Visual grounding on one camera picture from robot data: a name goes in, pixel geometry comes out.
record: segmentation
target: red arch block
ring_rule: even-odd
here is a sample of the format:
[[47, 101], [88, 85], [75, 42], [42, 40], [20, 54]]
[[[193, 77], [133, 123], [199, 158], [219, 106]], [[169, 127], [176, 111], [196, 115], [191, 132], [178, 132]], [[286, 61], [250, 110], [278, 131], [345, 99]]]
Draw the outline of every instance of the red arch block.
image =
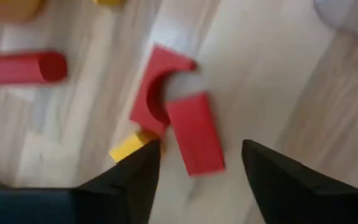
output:
[[155, 46], [136, 96], [130, 120], [162, 137], [170, 125], [162, 103], [162, 85], [173, 72], [195, 69], [196, 63], [193, 59], [161, 46]]

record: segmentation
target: yellow block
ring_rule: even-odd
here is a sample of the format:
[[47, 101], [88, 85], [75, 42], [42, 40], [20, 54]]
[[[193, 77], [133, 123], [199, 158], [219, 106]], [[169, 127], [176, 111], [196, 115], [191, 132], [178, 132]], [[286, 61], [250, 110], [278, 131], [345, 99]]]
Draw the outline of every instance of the yellow block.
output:
[[102, 6], [119, 6], [125, 0], [93, 0], [93, 1]]
[[0, 0], [0, 22], [24, 22], [33, 18], [44, 0]]
[[136, 152], [138, 149], [158, 137], [149, 131], [138, 131], [129, 136], [120, 146], [110, 150], [110, 156], [115, 162], [125, 159], [127, 156]]

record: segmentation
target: blurry gray object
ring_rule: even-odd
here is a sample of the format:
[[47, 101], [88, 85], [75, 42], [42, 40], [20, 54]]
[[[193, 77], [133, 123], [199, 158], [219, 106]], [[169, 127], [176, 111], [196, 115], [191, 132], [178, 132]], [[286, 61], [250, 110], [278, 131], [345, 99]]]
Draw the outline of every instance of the blurry gray object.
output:
[[325, 24], [358, 34], [358, 0], [314, 0], [314, 7]]

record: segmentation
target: building block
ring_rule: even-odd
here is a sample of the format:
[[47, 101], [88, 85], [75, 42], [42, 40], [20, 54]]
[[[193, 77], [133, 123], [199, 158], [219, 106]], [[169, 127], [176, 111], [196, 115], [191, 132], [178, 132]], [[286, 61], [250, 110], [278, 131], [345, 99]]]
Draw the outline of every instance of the building block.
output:
[[223, 150], [205, 92], [167, 103], [181, 155], [190, 176], [225, 169]]
[[44, 9], [46, 0], [0, 0], [0, 22], [28, 22]]
[[43, 84], [67, 77], [67, 63], [57, 52], [0, 54], [0, 85]]
[[93, 0], [96, 4], [99, 4], [101, 6], [119, 6], [122, 3], [124, 3], [125, 0]]
[[138, 131], [129, 136], [120, 146], [110, 150], [110, 156], [115, 162], [119, 162], [154, 139], [158, 139], [154, 133]]
[[163, 47], [154, 47], [130, 120], [138, 123], [142, 129], [152, 131], [162, 138], [170, 124], [162, 103], [162, 85], [173, 72], [190, 72], [195, 69], [196, 63], [193, 59]]

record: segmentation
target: black object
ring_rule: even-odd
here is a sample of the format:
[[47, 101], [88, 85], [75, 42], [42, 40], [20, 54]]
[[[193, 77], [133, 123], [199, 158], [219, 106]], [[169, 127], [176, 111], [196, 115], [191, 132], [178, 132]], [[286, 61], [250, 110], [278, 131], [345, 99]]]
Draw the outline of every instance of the black object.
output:
[[267, 224], [358, 223], [357, 188], [251, 140], [242, 159]]
[[0, 223], [147, 223], [159, 169], [154, 140], [74, 189], [0, 190]]

